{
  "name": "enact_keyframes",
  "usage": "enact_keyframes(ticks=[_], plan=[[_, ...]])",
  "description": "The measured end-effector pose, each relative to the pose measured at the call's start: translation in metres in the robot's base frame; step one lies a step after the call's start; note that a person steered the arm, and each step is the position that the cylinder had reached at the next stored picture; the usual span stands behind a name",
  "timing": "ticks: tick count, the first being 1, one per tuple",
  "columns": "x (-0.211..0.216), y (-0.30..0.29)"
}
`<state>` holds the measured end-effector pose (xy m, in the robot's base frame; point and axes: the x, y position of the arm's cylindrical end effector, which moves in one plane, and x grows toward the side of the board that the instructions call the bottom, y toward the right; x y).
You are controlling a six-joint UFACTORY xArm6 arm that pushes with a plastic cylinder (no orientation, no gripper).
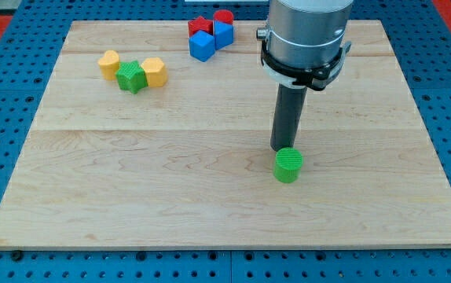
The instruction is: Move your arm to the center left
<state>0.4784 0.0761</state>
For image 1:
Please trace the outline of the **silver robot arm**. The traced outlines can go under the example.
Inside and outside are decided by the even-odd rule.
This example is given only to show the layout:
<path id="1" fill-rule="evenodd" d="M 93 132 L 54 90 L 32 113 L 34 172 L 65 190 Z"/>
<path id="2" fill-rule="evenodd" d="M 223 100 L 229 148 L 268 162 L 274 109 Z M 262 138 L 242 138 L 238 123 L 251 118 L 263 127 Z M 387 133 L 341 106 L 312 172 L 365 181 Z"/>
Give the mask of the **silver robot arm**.
<path id="1" fill-rule="evenodd" d="M 353 0 L 271 0 L 266 26 L 256 31 L 274 60 L 319 68 L 337 56 Z"/>

